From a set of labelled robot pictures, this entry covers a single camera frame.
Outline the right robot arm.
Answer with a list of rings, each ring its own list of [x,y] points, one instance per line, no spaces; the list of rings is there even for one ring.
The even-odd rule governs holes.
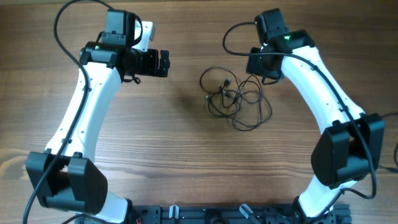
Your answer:
[[[314,176],[295,199],[295,220],[313,223],[331,212],[333,204],[352,186],[371,177],[379,166],[384,121],[366,114],[342,90],[323,63],[315,42],[305,30],[289,31],[280,9],[254,19],[261,47],[252,48],[246,71],[280,80],[288,78],[313,113],[321,132],[311,155]]]

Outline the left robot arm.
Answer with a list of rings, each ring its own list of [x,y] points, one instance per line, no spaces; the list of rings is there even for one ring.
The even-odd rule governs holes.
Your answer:
[[[57,132],[43,152],[31,152],[25,168],[32,199],[44,208],[73,212],[102,223],[142,223],[132,202],[108,188],[95,166],[98,135],[122,83],[140,76],[165,78],[169,52],[149,47],[155,26],[136,14],[110,9],[106,27],[80,51],[78,82]]]

